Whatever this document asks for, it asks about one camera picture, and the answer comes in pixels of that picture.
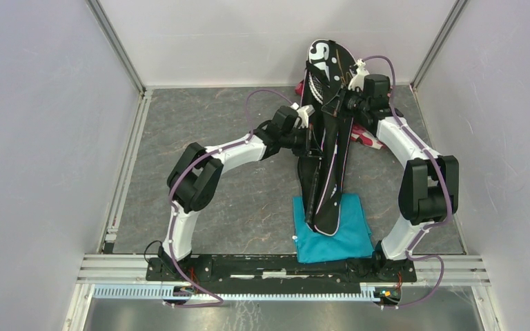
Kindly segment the badminton racket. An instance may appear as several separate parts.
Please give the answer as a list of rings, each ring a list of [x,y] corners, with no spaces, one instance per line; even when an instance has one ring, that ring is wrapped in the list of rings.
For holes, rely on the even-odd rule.
[[[325,86],[311,72],[308,72],[308,89],[314,100],[319,104],[324,103]]]
[[[305,205],[305,222],[308,226],[311,226],[313,224],[313,215],[315,211],[315,200],[316,200],[316,193],[317,193],[317,187],[320,180],[320,163],[316,165],[312,181],[311,181],[311,189],[307,196],[306,205]]]

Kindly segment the black racket cover bag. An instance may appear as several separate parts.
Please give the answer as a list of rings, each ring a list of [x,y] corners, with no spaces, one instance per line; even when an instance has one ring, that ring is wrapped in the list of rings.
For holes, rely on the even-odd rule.
[[[316,39],[306,52],[304,80],[311,72],[325,87],[324,101],[342,86],[348,88],[355,59],[351,52],[336,41]],[[309,228],[331,237],[340,226],[340,210],[344,172],[349,152],[349,139],[354,119],[338,118],[322,110],[322,105],[313,97],[300,97],[300,105],[312,105],[315,112],[309,118],[313,127],[315,142],[319,144],[319,157],[300,157],[297,163],[298,177],[304,198],[311,189],[313,171],[320,163],[320,180],[317,187],[313,224]]]

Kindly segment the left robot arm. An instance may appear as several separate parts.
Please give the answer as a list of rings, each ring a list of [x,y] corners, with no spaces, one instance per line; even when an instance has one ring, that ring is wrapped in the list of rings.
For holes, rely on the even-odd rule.
[[[181,281],[189,272],[186,258],[199,213],[212,201],[221,176],[247,163],[265,160],[281,149],[304,156],[310,150],[312,105],[280,107],[240,139],[218,146],[188,145],[167,179],[170,188],[168,234],[158,251],[163,272]]]

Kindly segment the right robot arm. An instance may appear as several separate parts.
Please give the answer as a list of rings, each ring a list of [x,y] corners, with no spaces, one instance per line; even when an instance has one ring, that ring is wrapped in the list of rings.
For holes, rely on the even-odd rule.
[[[371,262],[371,273],[379,281],[391,280],[399,271],[397,261],[410,258],[420,240],[458,208],[458,160],[421,140],[393,107],[391,92],[387,76],[369,74],[361,87],[342,85],[332,106],[336,114],[350,115],[370,131],[404,170],[397,197],[399,219],[379,242],[382,256]]]

